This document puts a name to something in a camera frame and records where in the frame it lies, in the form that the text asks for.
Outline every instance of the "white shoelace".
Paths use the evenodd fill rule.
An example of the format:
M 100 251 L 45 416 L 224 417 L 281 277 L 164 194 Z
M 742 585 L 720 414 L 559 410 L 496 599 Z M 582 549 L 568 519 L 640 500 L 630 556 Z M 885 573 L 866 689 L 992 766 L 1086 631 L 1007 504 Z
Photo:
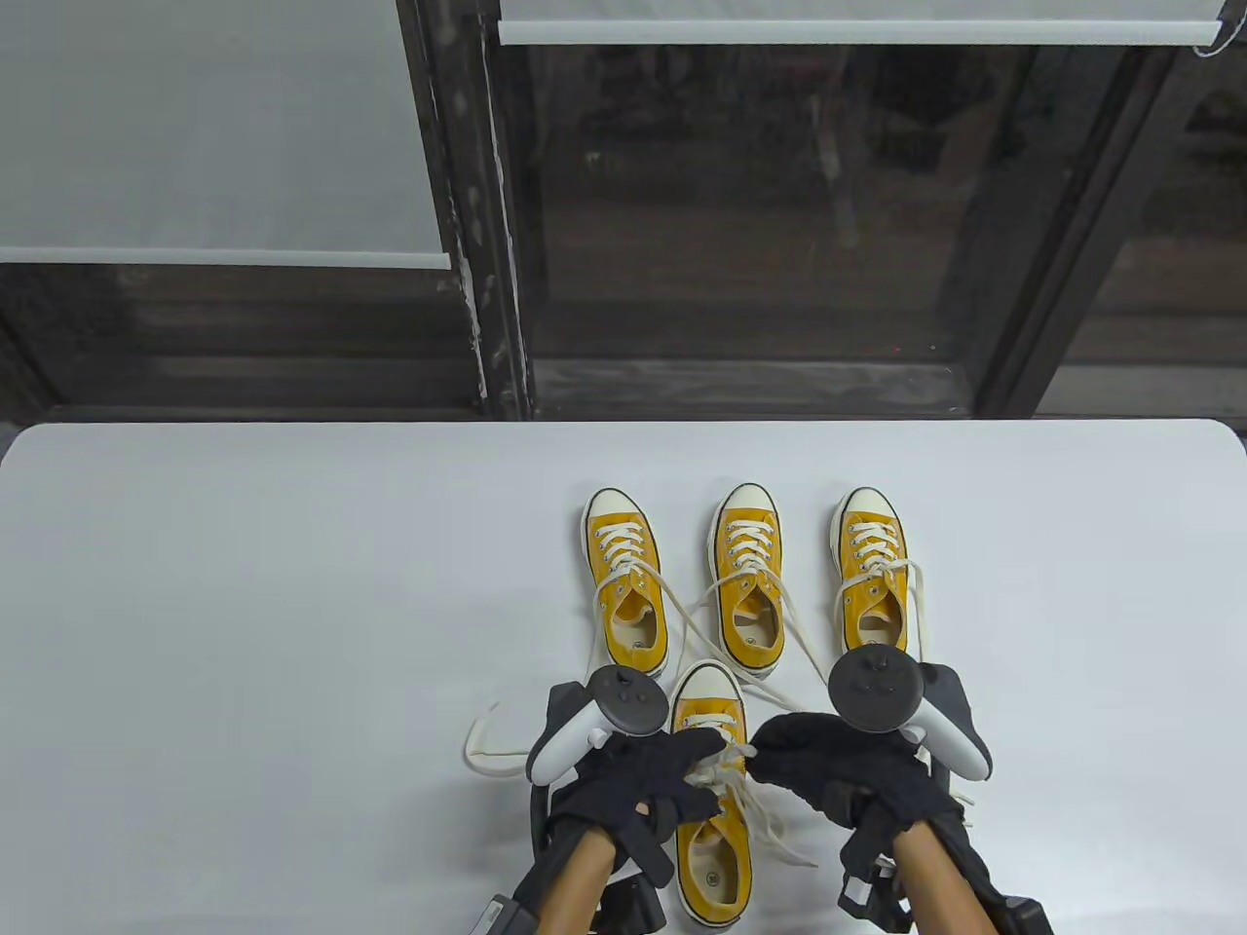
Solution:
M 923 606 L 923 570 L 918 567 L 918 563 L 913 559 L 897 557 L 897 550 L 900 549 L 900 536 L 892 524 L 855 522 L 849 526 L 849 532 L 853 534 L 849 546 L 854 550 L 857 560 L 862 562 L 862 573 L 852 578 L 845 578 L 840 583 L 839 590 L 835 592 L 837 613 L 844 613 L 844 595 L 850 587 L 872 578 L 885 581 L 890 576 L 894 576 L 895 572 L 908 568 L 913 576 L 913 581 L 907 582 L 909 585 L 908 590 L 914 592 L 914 603 L 918 608 L 918 626 L 915 628 L 918 630 L 919 656 L 923 659 L 929 659 L 930 653 L 927 646 L 925 626 L 927 613 Z M 907 596 L 902 596 L 902 600 L 907 600 Z M 900 612 L 904 613 L 905 608 L 902 607 Z
M 788 588 L 784 586 L 783 581 L 771 568 L 771 552 L 773 549 L 772 536 L 774 532 L 776 530 L 773 526 L 756 520 L 733 520 L 728 522 L 727 541 L 729 545 L 728 555 L 732 556 L 732 571 L 718 578 L 706 590 L 706 593 L 702 595 L 701 600 L 693 606 L 693 611 L 696 612 L 703 607 L 708 607 L 718 588 L 729 581 L 736 581 L 737 578 L 743 577 L 766 577 L 776 586 L 776 590 L 779 591 L 779 596 L 783 600 L 784 608 L 787 610 L 787 613 L 784 615 L 784 625 L 792 630 L 793 637 L 796 637 L 802 652 L 806 653 L 806 658 L 809 659 L 809 664 L 814 667 L 814 672 L 818 674 L 819 682 L 826 686 L 831 668 L 824 668 L 819 663 L 818 657 L 813 651 L 809 635 L 806 632 L 806 628 L 801 625 L 801 618 L 797 616 L 797 608 L 792 600 L 792 595 L 788 593 Z M 683 667 L 685 653 L 688 651 L 688 633 L 692 632 L 698 640 L 702 641 L 710 653 L 731 668 L 736 673 L 737 678 L 753 689 L 754 694 L 777 704 L 784 711 L 804 711 L 804 708 L 793 698 L 788 697 L 779 689 L 766 684 L 762 679 L 749 674 L 748 672 L 744 672 L 734 659 L 723 652 L 723 650 L 721 650 L 720 646 L 711 640 L 701 627 L 697 626 L 697 622 L 692 618 L 692 616 L 682 611 L 682 608 L 681 617 L 683 617 L 685 621 L 685 636 L 683 642 L 680 646 L 680 658 L 676 664 L 677 669 Z
M 813 860 L 798 854 L 783 843 L 784 824 L 772 814 L 761 802 L 749 785 L 741 762 L 757 754 L 757 750 L 747 743 L 737 743 L 727 727 L 736 724 L 736 718 L 731 714 L 692 714 L 685 718 L 687 728 L 710 727 L 718 731 L 727 747 L 707 757 L 693 769 L 685 782 L 690 785 L 705 787 L 716 795 L 731 794 L 737 808 L 744 817 L 744 827 L 759 845 L 786 864 L 792 866 L 818 866 Z
M 692 613 L 685 607 L 685 605 L 676 597 L 671 586 L 667 583 L 666 578 L 646 562 L 641 557 L 642 546 L 642 526 L 638 522 L 620 522 L 612 524 L 610 526 L 604 526 L 596 531 L 599 540 L 599 547 L 605 552 L 605 559 L 610 566 L 610 572 L 602 580 L 602 582 L 594 591 L 594 606 L 595 608 L 601 607 L 601 595 L 610 585 L 620 581 L 622 578 L 637 575 L 637 582 L 643 581 L 641 575 L 650 575 L 653 577 L 655 582 L 662 590 L 662 592 L 671 600 L 675 606 L 676 612 L 680 615 L 685 623 L 683 641 L 680 648 L 680 657 L 677 661 L 677 671 L 683 667 L 685 652 L 688 647 L 688 633 L 690 631 L 695 633 L 710 653 L 716 657 L 720 662 L 728 666 L 737 678 L 746 683 L 747 688 L 753 689 L 753 692 L 766 701 L 772 702 L 779 708 L 789 712 L 802 712 L 804 707 L 797 701 L 784 694 L 783 692 L 766 684 L 762 679 L 752 676 L 748 672 L 741 669 L 741 667 L 732 659 L 726 652 L 723 652 L 718 645 L 711 640 L 697 622 L 693 620 Z M 875 541 L 859 549 L 859 561 L 863 562 L 864 571 L 854 578 L 850 578 L 840 585 L 839 591 L 835 595 L 837 605 L 844 598 L 844 592 L 853 587 L 853 585 L 860 583 L 872 577 L 883 577 L 889 572 L 898 571 L 900 568 L 909 568 L 913 572 L 913 590 L 915 596 L 915 603 L 918 607 L 918 643 L 920 647 L 922 658 L 929 658 L 928 643 L 925 637 L 925 615 L 923 606 L 923 578 L 922 568 L 909 559 L 897 559 L 897 549 L 900 546 L 899 537 L 895 535 L 894 530 L 889 525 L 867 522 L 867 524 L 854 524 L 849 527 L 850 532 L 854 532 L 854 539 L 852 545 L 854 547 L 859 546 L 867 539 L 874 539 Z M 811 666 L 813 666 L 814 672 L 818 674 L 822 684 L 827 684 L 827 678 L 829 674 L 829 667 L 824 667 L 818 662 L 816 653 L 812 651 L 811 640 L 804 627 L 797 616 L 794 602 L 792 596 L 788 593 L 788 588 L 784 586 L 783 581 L 771 570 L 771 550 L 773 547 L 772 536 L 774 535 L 774 529 L 769 524 L 757 522 L 752 520 L 733 520 L 727 527 L 728 542 L 731 549 L 729 555 L 733 556 L 733 571 L 725 575 L 717 580 L 713 585 L 707 588 L 702 598 L 693 606 L 693 611 L 698 611 L 703 607 L 710 606 L 710 601 L 715 597 L 716 590 L 722 585 L 734 581 L 739 577 L 746 576 L 766 576 L 769 581 L 776 585 L 779 595 L 787 608 L 784 615 L 786 623 L 792 627 L 793 636 L 797 643 L 801 646 L 809 659 Z M 596 627 L 594 631 L 594 643 L 589 652 L 589 663 L 585 671 L 585 678 L 587 681 L 589 676 L 594 671 L 594 658 L 597 651 L 597 642 L 602 638 L 602 628 Z M 525 760 L 527 758 L 529 750 L 488 750 L 484 747 L 485 737 L 489 729 L 489 724 L 493 719 L 494 712 L 498 709 L 498 702 L 490 706 L 490 708 L 475 718 L 471 727 L 468 731 L 468 737 L 464 741 L 464 762 L 468 768 L 474 773 L 480 775 L 505 779 L 511 777 L 518 777 L 524 774 Z M 728 716 L 717 714 L 705 714 L 698 716 L 703 718 L 720 718 Z M 753 755 L 753 748 L 748 744 L 739 746 L 736 744 L 728 737 L 727 749 L 706 760 L 690 774 L 690 782 L 700 785 L 711 785 L 717 783 L 723 788 L 729 788 L 732 794 L 736 797 L 737 804 L 741 812 L 746 815 L 746 823 L 751 829 L 758 828 L 757 837 L 759 840 L 764 842 L 777 856 L 784 859 L 786 863 L 796 863 L 798 865 L 811 865 L 813 866 L 808 858 L 797 854 L 787 845 L 783 844 L 781 837 L 783 834 L 783 823 L 777 818 L 771 815 L 766 808 L 757 800 L 752 789 L 744 782 L 744 775 L 737 769 L 725 768 L 727 764 L 738 762 L 742 757 Z M 924 762 L 929 763 L 929 754 L 924 757 Z M 723 794 L 721 789 L 717 790 L 718 794 Z M 953 798 L 961 802 L 963 804 L 973 805 L 974 800 L 961 795 L 960 793 L 953 792 Z

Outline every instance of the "roller blind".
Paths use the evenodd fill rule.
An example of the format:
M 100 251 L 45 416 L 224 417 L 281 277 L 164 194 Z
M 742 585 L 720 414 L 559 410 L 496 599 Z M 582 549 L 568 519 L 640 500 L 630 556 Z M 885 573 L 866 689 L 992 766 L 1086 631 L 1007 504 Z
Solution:
M 1207 45 L 1222 0 L 501 0 L 513 45 Z
M 449 268 L 394 0 L 4 0 L 0 262 Z

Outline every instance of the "glass pane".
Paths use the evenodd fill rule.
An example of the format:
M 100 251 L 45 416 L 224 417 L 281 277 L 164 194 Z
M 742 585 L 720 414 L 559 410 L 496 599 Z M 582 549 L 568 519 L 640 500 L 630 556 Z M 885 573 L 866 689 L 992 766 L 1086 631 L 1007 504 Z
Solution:
M 468 312 L 450 273 L 0 264 L 0 313 L 70 418 L 478 409 Z
M 1247 47 L 1223 55 L 1041 413 L 1247 428 Z
M 1059 191 L 1070 153 L 1026 138 L 1019 101 L 1056 138 L 1041 98 L 1107 80 L 1062 87 L 1062 55 L 1036 79 L 1018 46 L 504 50 L 539 405 L 642 379 L 590 360 L 698 362 L 643 376 L 692 383 L 749 360 L 772 365 L 758 391 L 796 380 L 829 411 L 968 414 L 970 347 L 1008 308 L 953 295 L 999 266 L 974 208 L 1019 175 Z

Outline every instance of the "black glove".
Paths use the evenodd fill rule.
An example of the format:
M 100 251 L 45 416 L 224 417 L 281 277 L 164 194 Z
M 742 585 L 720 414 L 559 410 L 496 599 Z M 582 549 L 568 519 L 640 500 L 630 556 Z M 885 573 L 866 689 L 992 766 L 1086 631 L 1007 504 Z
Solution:
M 917 822 L 964 814 L 895 731 L 868 734 L 834 714 L 781 714 L 751 743 L 758 754 L 746 760 L 749 775 L 791 789 L 843 828 L 857 828 L 874 804 L 890 819 L 893 839 Z
M 675 868 L 661 843 L 677 825 L 720 813 L 718 795 L 690 785 L 685 777 L 726 746 L 723 736 L 710 728 L 650 737 L 611 734 L 576 764 L 576 779 L 552 795 L 546 833 L 556 834 L 567 820 L 601 828 L 619 848 L 616 869 L 632 858 L 651 883 L 666 886 Z M 642 803 L 648 815 L 636 810 Z

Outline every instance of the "yellow sneaker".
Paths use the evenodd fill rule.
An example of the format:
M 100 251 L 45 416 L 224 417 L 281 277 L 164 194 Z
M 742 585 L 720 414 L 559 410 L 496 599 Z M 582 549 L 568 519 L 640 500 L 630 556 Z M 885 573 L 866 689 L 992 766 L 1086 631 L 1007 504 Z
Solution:
M 845 496 L 832 519 L 832 560 L 840 650 L 887 643 L 917 654 L 922 572 L 909 560 L 897 511 L 874 487 Z
M 690 666 L 671 693 L 671 732 L 711 727 L 728 743 L 746 743 L 744 699 L 732 671 L 705 659 Z M 736 767 L 744 774 L 744 763 Z M 749 829 L 736 797 L 723 790 L 723 814 L 676 829 L 680 901 L 696 921 L 725 929 L 744 913 L 753 891 Z
M 650 521 L 627 494 L 606 487 L 585 506 L 581 532 L 611 661 L 657 676 L 667 664 L 667 617 Z
M 766 678 L 783 652 L 779 511 L 757 484 L 742 484 L 718 507 L 706 542 L 718 598 L 725 652 L 754 678 Z

